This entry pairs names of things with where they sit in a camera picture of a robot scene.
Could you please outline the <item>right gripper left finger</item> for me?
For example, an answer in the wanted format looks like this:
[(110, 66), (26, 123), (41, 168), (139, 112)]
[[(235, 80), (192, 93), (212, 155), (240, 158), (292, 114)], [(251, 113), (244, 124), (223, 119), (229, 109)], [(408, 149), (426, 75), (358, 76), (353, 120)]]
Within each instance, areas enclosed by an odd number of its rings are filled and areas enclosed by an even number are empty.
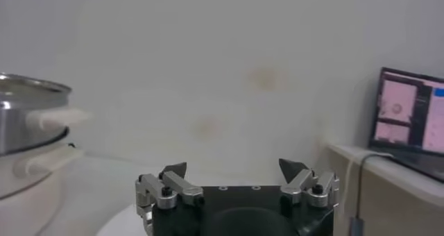
[(135, 182), (136, 205), (147, 209), (156, 205), (161, 210), (174, 209), (178, 201), (200, 207), (205, 203), (202, 187), (185, 180), (187, 163), (166, 166), (157, 176), (142, 174)]

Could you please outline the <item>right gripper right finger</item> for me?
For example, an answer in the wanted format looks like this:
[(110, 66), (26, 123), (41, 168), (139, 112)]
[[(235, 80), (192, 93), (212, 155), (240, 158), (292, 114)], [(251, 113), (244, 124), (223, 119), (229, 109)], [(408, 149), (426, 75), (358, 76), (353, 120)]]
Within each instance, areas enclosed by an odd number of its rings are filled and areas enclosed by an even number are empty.
[(314, 208), (336, 207), (339, 204), (339, 177), (331, 171), (317, 175), (302, 162), (279, 159), (281, 172), (287, 182), (280, 186), (281, 195), (291, 205), (305, 201)]

